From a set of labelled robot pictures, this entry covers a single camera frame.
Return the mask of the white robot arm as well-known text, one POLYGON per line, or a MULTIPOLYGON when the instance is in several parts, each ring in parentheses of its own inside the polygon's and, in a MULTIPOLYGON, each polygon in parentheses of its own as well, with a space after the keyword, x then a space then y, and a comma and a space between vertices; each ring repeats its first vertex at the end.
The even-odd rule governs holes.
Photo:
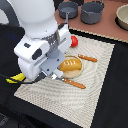
POLYGON ((0 0, 0 10, 11 26, 25 30, 14 48, 24 76, 35 81, 51 74, 60 78, 63 72, 58 67, 72 40, 68 24, 57 24, 53 0, 0 0))

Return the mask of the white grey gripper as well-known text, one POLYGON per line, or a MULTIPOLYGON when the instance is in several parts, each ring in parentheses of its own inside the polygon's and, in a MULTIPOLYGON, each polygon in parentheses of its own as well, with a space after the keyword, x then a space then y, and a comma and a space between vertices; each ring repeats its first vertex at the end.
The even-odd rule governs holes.
POLYGON ((18 56, 18 65, 27 79, 40 80, 52 72, 61 77, 63 73, 58 67, 64 61, 64 52, 71 43, 68 24, 61 23, 54 34, 44 39, 23 36, 14 48, 14 53, 18 56))

